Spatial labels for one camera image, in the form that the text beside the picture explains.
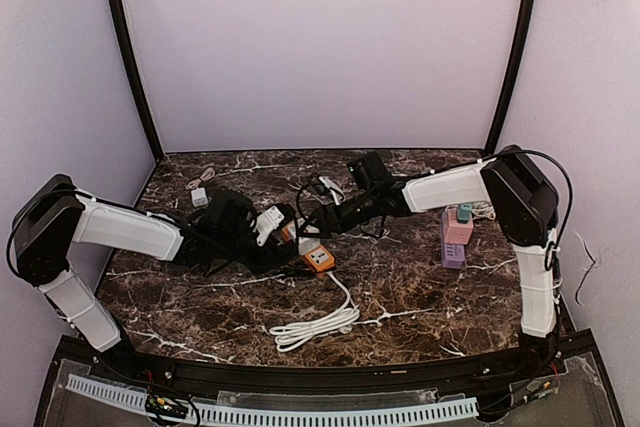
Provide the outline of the orange power strip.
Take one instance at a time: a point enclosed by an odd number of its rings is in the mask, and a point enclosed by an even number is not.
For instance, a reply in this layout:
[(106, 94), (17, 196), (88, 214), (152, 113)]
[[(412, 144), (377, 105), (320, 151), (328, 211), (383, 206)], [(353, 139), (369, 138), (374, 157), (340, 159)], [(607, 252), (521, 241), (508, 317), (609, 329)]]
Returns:
[[(297, 245), (300, 220), (291, 221), (282, 229), (284, 239), (292, 240)], [(299, 257), (316, 274), (324, 274), (335, 267), (334, 256), (322, 244), (317, 249)]]

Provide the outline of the white USB charger with cable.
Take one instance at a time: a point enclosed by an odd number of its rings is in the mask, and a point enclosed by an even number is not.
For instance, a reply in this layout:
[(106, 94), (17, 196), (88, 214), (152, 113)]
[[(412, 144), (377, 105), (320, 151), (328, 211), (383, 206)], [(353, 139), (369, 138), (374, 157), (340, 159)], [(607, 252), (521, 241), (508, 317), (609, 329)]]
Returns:
[(190, 180), (186, 189), (190, 192), (190, 198), (194, 207), (204, 207), (209, 199), (206, 193), (205, 184), (215, 177), (213, 167), (206, 168), (197, 178)]

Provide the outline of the white cube adapter with sticker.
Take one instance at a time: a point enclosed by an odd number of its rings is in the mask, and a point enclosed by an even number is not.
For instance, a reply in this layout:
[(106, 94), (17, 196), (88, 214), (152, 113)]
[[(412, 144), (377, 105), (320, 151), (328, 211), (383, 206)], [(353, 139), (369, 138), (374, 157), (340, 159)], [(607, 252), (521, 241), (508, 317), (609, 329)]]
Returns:
[(321, 245), (318, 237), (309, 237), (309, 234), (318, 234), (319, 230), (314, 226), (308, 226), (304, 230), (298, 230), (298, 253), (304, 256), (317, 249)]

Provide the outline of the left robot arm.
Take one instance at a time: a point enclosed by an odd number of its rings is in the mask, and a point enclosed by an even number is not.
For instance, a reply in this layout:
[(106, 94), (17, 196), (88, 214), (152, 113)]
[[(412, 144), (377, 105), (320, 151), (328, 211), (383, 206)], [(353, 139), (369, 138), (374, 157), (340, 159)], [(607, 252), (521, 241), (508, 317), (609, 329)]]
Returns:
[(279, 234), (294, 217), (288, 204), (259, 212), (245, 195), (218, 189), (206, 205), (179, 218), (96, 197), (56, 174), (15, 215), (5, 255), (10, 271), (103, 353), (126, 345), (125, 334), (73, 269), (71, 245), (105, 246), (208, 270), (216, 260), (237, 262), (264, 273), (297, 257), (297, 242)]

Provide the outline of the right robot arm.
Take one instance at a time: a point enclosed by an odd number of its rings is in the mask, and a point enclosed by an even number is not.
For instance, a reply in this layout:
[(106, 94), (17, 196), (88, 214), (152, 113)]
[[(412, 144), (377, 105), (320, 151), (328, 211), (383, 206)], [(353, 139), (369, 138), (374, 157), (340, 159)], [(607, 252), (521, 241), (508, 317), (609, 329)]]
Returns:
[(556, 168), (550, 155), (517, 145), (490, 156), (414, 175), (393, 175), (377, 152), (348, 163), (360, 195), (340, 204), (322, 204), (297, 229), (306, 236), (329, 238), (380, 217), (408, 217), (434, 209), (488, 202), (501, 232), (512, 246), (519, 269), (522, 314), (520, 331), (527, 340), (547, 339), (558, 317), (560, 274), (557, 253), (568, 217), (558, 213), (556, 187), (535, 163)]

